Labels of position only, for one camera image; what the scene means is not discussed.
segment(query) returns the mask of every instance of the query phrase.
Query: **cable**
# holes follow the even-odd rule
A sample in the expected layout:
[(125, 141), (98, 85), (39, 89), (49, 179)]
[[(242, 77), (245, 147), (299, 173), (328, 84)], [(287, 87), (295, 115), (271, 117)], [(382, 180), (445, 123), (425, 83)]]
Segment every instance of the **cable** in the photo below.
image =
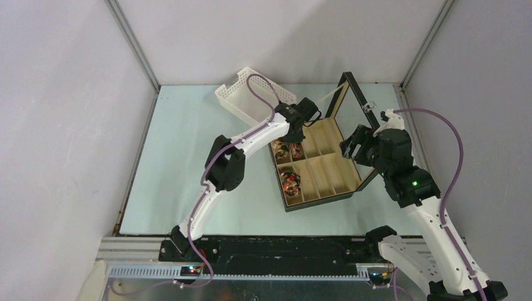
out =
[(319, 105), (320, 103), (326, 101), (327, 98), (329, 98), (332, 94), (336, 93), (336, 91), (343, 89), (345, 86), (348, 86), (348, 85), (349, 85), (348, 82), (341, 84), (340, 86), (336, 87), (333, 91), (330, 91), (327, 95), (323, 96), (320, 100), (314, 102), (314, 104)]
[(273, 121), (274, 117), (275, 117), (275, 110), (273, 108), (273, 106), (268, 103), (268, 101), (266, 101), (266, 99), (262, 98), (259, 94), (257, 94), (255, 91), (253, 91), (253, 89), (251, 88), (251, 84), (250, 84), (250, 79), (252, 77), (259, 77), (261, 78), (262, 80), (264, 80), (266, 82), (266, 84), (272, 89), (272, 91), (274, 92), (275, 94), (275, 97), (277, 98), (277, 101), (281, 102), (279, 96), (277, 95), (277, 92), (275, 91), (275, 88), (274, 86), (270, 83), (270, 81), (265, 78), (264, 76), (260, 75), (260, 74), (251, 74), (249, 75), (247, 78), (246, 78), (246, 85), (248, 87), (248, 89), (250, 90), (250, 92), (255, 96), (257, 97), (261, 102), (263, 102), (266, 106), (268, 106), (268, 108), (270, 108), (271, 110), (271, 114), (270, 114), (270, 117), (268, 118), (268, 120), (264, 121), (262, 123), (261, 126), (257, 127), (255, 130), (251, 131), (250, 133), (248, 133), (247, 135), (244, 135), (242, 138), (232, 142), (231, 144), (228, 144), (226, 145), (225, 147), (222, 147), (215, 155), (214, 157), (212, 158), (212, 160), (209, 161), (209, 163), (207, 164), (207, 167), (205, 168), (205, 171), (203, 172), (203, 175), (201, 176), (201, 182), (200, 184), (205, 187), (205, 192), (201, 195), (201, 197), (199, 198), (198, 202), (196, 203), (196, 205), (194, 206), (194, 208), (192, 209), (192, 213), (190, 214), (190, 217), (188, 219), (188, 225), (187, 225), (187, 228), (188, 228), (188, 242), (190, 243), (190, 247), (192, 247), (192, 249), (194, 250), (194, 252), (199, 256), (199, 258), (203, 261), (203, 263), (205, 263), (205, 265), (207, 266), (207, 268), (209, 269), (209, 273), (210, 273), (210, 277), (209, 277), (209, 280), (207, 280), (207, 282), (205, 283), (202, 283), (202, 284), (199, 284), (199, 285), (190, 285), (190, 284), (184, 284), (182, 283), (181, 285), (182, 286), (185, 286), (185, 287), (204, 287), (205, 285), (209, 284), (213, 278), (214, 278), (214, 271), (213, 271), (213, 268), (211, 267), (211, 264), (209, 263), (209, 261), (207, 261), (207, 259), (201, 254), (201, 252), (197, 249), (197, 247), (194, 245), (194, 242), (192, 241), (192, 234), (191, 234), (191, 229), (192, 229), (192, 220), (194, 220), (194, 215), (196, 214), (196, 211), (198, 210), (200, 204), (203, 202), (205, 196), (207, 195), (207, 193), (209, 193), (209, 184), (207, 183), (207, 175), (209, 174), (209, 172), (211, 171), (211, 168), (213, 167), (214, 163), (216, 162), (216, 160), (218, 160), (219, 157), (221, 157), (228, 149), (230, 149), (231, 147), (233, 146), (236, 146), (237, 144), (240, 144), (242, 143), (243, 140), (245, 139), (248, 139), (249, 137), (255, 135), (257, 132), (260, 132), (262, 129), (266, 128), (268, 126), (268, 124)]
[[(452, 125), (452, 123), (447, 120), (445, 117), (441, 116), (440, 114), (427, 110), (424, 108), (403, 108), (401, 110), (394, 110), (395, 113), (404, 113), (404, 112), (421, 112), (433, 115), (437, 118), (439, 118), (441, 121), (445, 122), (450, 129), (452, 130), (453, 134), (456, 137), (456, 140), (458, 142), (458, 150), (459, 150), (459, 159), (458, 159), (458, 167), (456, 169), (456, 172), (454, 173), (454, 177), (452, 178), (452, 181), (449, 184), (449, 188), (447, 188), (447, 191), (444, 194), (444, 197), (442, 198), (442, 203), (440, 205), (440, 221), (442, 223), (442, 226), (445, 226), (447, 224), (447, 220), (445, 219), (445, 209), (447, 207), (447, 201), (449, 200), (449, 195), (451, 190), (454, 188), (454, 185), (456, 184), (456, 181), (458, 180), (458, 176), (460, 175), (460, 172), (462, 171), (462, 165), (464, 163), (464, 144), (462, 143), (462, 138), (460, 138), (460, 134), (458, 133), (458, 130)], [(487, 301), (486, 294), (484, 293), (484, 289), (482, 288), (482, 285), (479, 281), (479, 279), (476, 277), (476, 272), (473, 270), (473, 266), (469, 262), (469, 260), (466, 257), (466, 254), (458, 244), (458, 241), (454, 237), (454, 235), (451, 233), (449, 227), (443, 227), (445, 232), (447, 233), (447, 236), (451, 240), (452, 244), (454, 245), (454, 248), (462, 258), (462, 261), (464, 262), (465, 267), (467, 268), (467, 271), (469, 272), (469, 276), (473, 279), (473, 282), (475, 283), (475, 286), (477, 287), (477, 290), (479, 291), (482, 301)]]
[(412, 297), (411, 293), (406, 290), (405, 288), (395, 284), (395, 275), (397, 275), (398, 271), (398, 268), (394, 268), (392, 273), (393, 273), (393, 276), (392, 276), (392, 284), (390, 285), (375, 285), (373, 284), (373, 282), (366, 282), (368, 285), (370, 285), (373, 289), (381, 289), (381, 288), (390, 288), (390, 287), (393, 287), (393, 295), (395, 297), (395, 301), (398, 301), (398, 297), (397, 297), (397, 290), (399, 289), (400, 291), (402, 291), (403, 293), (405, 293), (405, 295), (408, 296), (408, 298), (411, 300), (411, 301), (414, 301), (414, 298)]
[[(205, 251), (203, 251), (203, 249), (199, 249), (199, 251), (201, 252), (203, 257), (207, 258), (207, 254), (205, 254)], [(204, 267), (205, 267), (205, 262), (201, 265), (200, 269), (203, 270)]]

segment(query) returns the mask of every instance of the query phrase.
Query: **open box lid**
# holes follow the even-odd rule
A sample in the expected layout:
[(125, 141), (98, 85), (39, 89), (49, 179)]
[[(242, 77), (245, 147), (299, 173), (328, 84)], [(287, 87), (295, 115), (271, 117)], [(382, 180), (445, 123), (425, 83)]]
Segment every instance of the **open box lid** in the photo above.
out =
[[(377, 129), (380, 126), (379, 121), (371, 110), (374, 107), (376, 107), (375, 103), (368, 103), (353, 74), (344, 72), (338, 83), (338, 89), (330, 100), (324, 118), (334, 119), (342, 138), (345, 140), (351, 136), (359, 124), (372, 129)], [(372, 167), (357, 164), (354, 159), (353, 163), (362, 180), (362, 183), (355, 191), (360, 191), (375, 178), (377, 171)]]

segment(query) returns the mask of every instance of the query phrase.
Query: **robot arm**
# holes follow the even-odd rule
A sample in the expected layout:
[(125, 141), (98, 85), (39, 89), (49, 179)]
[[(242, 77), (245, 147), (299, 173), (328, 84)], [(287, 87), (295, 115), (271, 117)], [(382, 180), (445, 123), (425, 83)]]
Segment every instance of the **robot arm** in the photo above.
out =
[(432, 176), (413, 165), (412, 142), (403, 119), (392, 110), (381, 113), (385, 124), (379, 129), (363, 125), (340, 143), (343, 156), (374, 167), (383, 177), (386, 191), (421, 230), (436, 265), (402, 242), (390, 227), (366, 234), (386, 260), (399, 267), (427, 295), (428, 300), (480, 300), (478, 282), (487, 300), (508, 296), (501, 282), (491, 282), (474, 261), (449, 215), (440, 217), (440, 191)]
[[(203, 188), (198, 199), (198, 208), (193, 216), (188, 216), (179, 224), (179, 230), (184, 238), (188, 237), (190, 219), (190, 234), (192, 240), (197, 240), (203, 235), (205, 225), (216, 207), (216, 198), (228, 191), (235, 189), (244, 178), (246, 160), (256, 151), (280, 138), (285, 143), (299, 143), (303, 141), (303, 125), (310, 121), (318, 112), (316, 105), (304, 98), (297, 105), (289, 106), (280, 103), (275, 108), (275, 115), (270, 121), (262, 123), (250, 130), (227, 139), (223, 135), (216, 138), (211, 148), (207, 163), (214, 159), (215, 154), (223, 147), (240, 141), (225, 152), (225, 156), (216, 159), (213, 167), (207, 173), (207, 186)], [(188, 248), (186, 240), (182, 246), (176, 245), (181, 253), (185, 254)]]

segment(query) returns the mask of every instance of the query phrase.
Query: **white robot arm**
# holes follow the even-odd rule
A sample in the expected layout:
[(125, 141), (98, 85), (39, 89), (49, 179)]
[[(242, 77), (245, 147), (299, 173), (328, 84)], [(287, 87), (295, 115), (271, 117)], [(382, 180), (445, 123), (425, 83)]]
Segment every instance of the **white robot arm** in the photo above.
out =
[(454, 228), (432, 176), (413, 165), (412, 143), (403, 119), (387, 110), (385, 124), (373, 130), (360, 125), (340, 147), (345, 158), (374, 167), (386, 191), (420, 229), (436, 264), (402, 241), (390, 227), (366, 234), (378, 253), (400, 268), (425, 293), (428, 300), (502, 300), (508, 296), (501, 282), (491, 282)]
[[(257, 133), (253, 134), (249, 138), (245, 139), (241, 143), (235, 145), (239, 150), (242, 150), (245, 160), (251, 157), (256, 151), (261, 149), (263, 146), (267, 145), (271, 141), (283, 137), (288, 134), (290, 129), (290, 123), (286, 121), (280, 113), (275, 113), (274, 118), (271, 122), (269, 120), (264, 120), (262, 123), (256, 125), (254, 128), (251, 128), (247, 132), (244, 132), (240, 135), (232, 137), (231, 142), (236, 142), (241, 140), (242, 137), (245, 137), (247, 134), (252, 133), (253, 131), (264, 127), (262, 130), (259, 130)], [(201, 195), (198, 199), (199, 207), (196, 210), (194, 216), (187, 216), (184, 221), (179, 224), (179, 229), (184, 237), (188, 237), (188, 224), (189, 219), (193, 218), (191, 223), (191, 237), (192, 240), (197, 240), (203, 235), (205, 230), (205, 224), (208, 222), (211, 213), (216, 207), (216, 198), (227, 192), (227, 190), (216, 190), (215, 185), (211, 181), (207, 181), (208, 187), (204, 187)]]

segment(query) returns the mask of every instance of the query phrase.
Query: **purple tube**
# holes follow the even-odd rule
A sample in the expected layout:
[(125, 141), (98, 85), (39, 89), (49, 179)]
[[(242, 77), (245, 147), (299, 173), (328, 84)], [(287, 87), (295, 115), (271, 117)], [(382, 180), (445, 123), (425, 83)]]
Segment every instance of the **purple tube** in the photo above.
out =
[[(458, 151), (459, 151), (458, 167), (456, 169), (456, 172), (454, 173), (454, 177), (452, 178), (452, 181), (449, 184), (449, 188), (447, 188), (447, 191), (445, 192), (444, 197), (442, 198), (442, 204), (440, 205), (440, 222), (442, 223), (442, 226), (446, 225), (447, 220), (445, 219), (445, 209), (447, 207), (447, 201), (449, 200), (449, 195), (450, 195), (451, 190), (453, 189), (454, 185), (456, 184), (456, 181), (458, 180), (458, 176), (460, 175), (460, 171), (462, 171), (462, 165), (464, 163), (464, 144), (462, 143), (462, 138), (460, 138), (460, 134), (458, 133), (458, 130), (454, 127), (454, 125), (449, 120), (447, 120), (445, 117), (441, 116), (440, 114), (434, 111), (427, 110), (424, 108), (403, 108), (401, 110), (394, 110), (394, 113), (404, 113), (404, 112), (421, 112), (421, 113), (426, 113), (426, 114), (436, 116), (437, 118), (445, 122), (445, 124), (447, 124), (450, 127), (450, 129), (452, 130), (458, 142)], [(473, 270), (473, 266), (471, 265), (469, 260), (467, 260), (466, 254), (464, 253), (464, 251), (458, 244), (458, 241), (456, 240), (456, 238), (454, 238), (454, 235), (451, 233), (450, 229), (448, 227), (444, 227), (444, 229), (445, 229), (445, 232), (447, 233), (447, 236), (449, 237), (452, 244), (454, 245), (454, 248), (456, 249), (456, 251), (458, 251), (458, 254), (462, 258), (462, 261), (464, 262), (465, 267), (467, 268), (467, 271), (469, 272), (469, 275), (475, 282), (475, 286), (477, 287), (482, 297), (482, 301), (487, 301), (486, 294), (484, 293), (484, 289), (482, 289), (482, 285), (480, 281), (475, 276), (476, 274), (475, 270)]]
[[(405, 295), (408, 296), (408, 298), (411, 300), (411, 301), (414, 301), (414, 298), (412, 297), (412, 295), (410, 294), (410, 292), (408, 290), (406, 290), (405, 288), (403, 287), (400, 287), (399, 285), (395, 284), (395, 275), (397, 275), (397, 272), (399, 271), (398, 268), (395, 268), (394, 271), (393, 271), (393, 276), (391, 277), (391, 280), (392, 280), (392, 284), (388, 287), (387, 285), (375, 285), (375, 288), (376, 289), (382, 289), (382, 288), (390, 288), (390, 287), (393, 287), (393, 296), (395, 297), (395, 301), (398, 301), (399, 299), (397, 298), (397, 290), (399, 289), (400, 291), (402, 291), (403, 293), (405, 293)], [(373, 286), (373, 283), (371, 282), (368, 282), (368, 284), (372, 287)]]
[(207, 259), (205, 257), (203, 257), (203, 255), (201, 254), (201, 252), (197, 249), (197, 247), (194, 245), (194, 242), (192, 241), (192, 237), (191, 237), (191, 225), (192, 225), (192, 217), (196, 214), (196, 211), (198, 210), (200, 204), (203, 202), (205, 196), (206, 196), (206, 193), (209, 192), (209, 185), (206, 183), (206, 178), (207, 178), (207, 175), (208, 173), (211, 171), (211, 168), (213, 167), (214, 163), (216, 162), (216, 160), (218, 160), (218, 158), (220, 156), (222, 156), (228, 149), (230, 149), (231, 147), (237, 145), (237, 144), (240, 144), (242, 143), (242, 140), (244, 139), (247, 139), (253, 135), (255, 135), (256, 133), (260, 132), (261, 130), (263, 130), (265, 127), (268, 126), (268, 123), (273, 121), (274, 119), (274, 116), (275, 116), (275, 110), (273, 108), (273, 106), (268, 103), (268, 101), (266, 101), (266, 99), (262, 98), (260, 95), (258, 95), (255, 91), (253, 91), (253, 89), (251, 88), (251, 85), (250, 85), (250, 79), (252, 77), (259, 77), (261, 78), (262, 80), (264, 80), (266, 82), (266, 84), (272, 89), (272, 91), (274, 92), (275, 94), (275, 97), (277, 97), (277, 100), (279, 102), (281, 102), (279, 96), (277, 95), (277, 92), (275, 91), (275, 88), (274, 86), (270, 83), (270, 81), (268, 81), (267, 78), (263, 77), (262, 75), (260, 74), (251, 74), (250, 76), (248, 76), (246, 78), (246, 85), (248, 87), (248, 89), (250, 90), (250, 92), (255, 96), (257, 97), (261, 102), (263, 102), (264, 104), (266, 104), (268, 106), (268, 108), (271, 109), (272, 113), (270, 114), (270, 117), (268, 119), (267, 122), (265, 122), (264, 124), (262, 124), (261, 126), (259, 126), (258, 128), (256, 128), (255, 130), (249, 132), (247, 135), (244, 135), (241, 139), (238, 139), (237, 141), (234, 141), (232, 142), (231, 144), (225, 146), (225, 147), (222, 147), (222, 149), (220, 149), (216, 154), (215, 156), (212, 158), (212, 160), (210, 160), (210, 162), (207, 164), (207, 167), (205, 168), (205, 171), (203, 172), (203, 175), (201, 176), (201, 182), (200, 184), (205, 187), (207, 190), (205, 191), (205, 193), (203, 193), (201, 195), (201, 197), (199, 198), (198, 202), (196, 203), (196, 205), (194, 206), (194, 208), (192, 209), (192, 213), (190, 214), (190, 218), (188, 220), (188, 242), (190, 243), (190, 247), (192, 247), (192, 249), (194, 250), (194, 252), (201, 258), (201, 260), (205, 263), (205, 265), (207, 266), (207, 268), (209, 269), (209, 273), (210, 273), (210, 277), (209, 277), (209, 280), (207, 280), (207, 282), (205, 283), (202, 283), (202, 284), (199, 284), (199, 285), (190, 285), (190, 284), (184, 284), (182, 283), (181, 285), (185, 286), (185, 287), (204, 287), (205, 285), (209, 284), (213, 278), (214, 278), (214, 271), (213, 271), (213, 268), (211, 266), (211, 264), (209, 263), (209, 261), (207, 261)]

